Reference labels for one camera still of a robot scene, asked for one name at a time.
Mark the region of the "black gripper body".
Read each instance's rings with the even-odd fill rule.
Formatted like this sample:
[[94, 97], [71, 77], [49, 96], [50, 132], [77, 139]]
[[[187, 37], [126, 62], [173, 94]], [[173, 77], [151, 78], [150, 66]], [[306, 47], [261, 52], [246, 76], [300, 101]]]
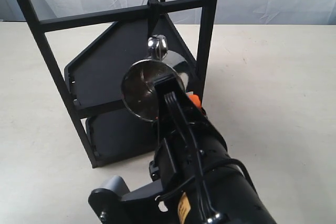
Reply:
[[159, 97], [153, 124], [158, 146], [150, 162], [153, 181], [213, 181], [231, 173], [227, 145], [219, 131], [186, 96]]

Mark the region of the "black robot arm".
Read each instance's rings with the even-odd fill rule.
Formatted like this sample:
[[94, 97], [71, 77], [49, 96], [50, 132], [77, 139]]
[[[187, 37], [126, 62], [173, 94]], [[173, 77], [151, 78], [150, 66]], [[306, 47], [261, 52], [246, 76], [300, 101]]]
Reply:
[[88, 203], [102, 223], [274, 223], [245, 165], [231, 158], [198, 96], [160, 98], [159, 145], [152, 182], [130, 191], [121, 177], [93, 190]]

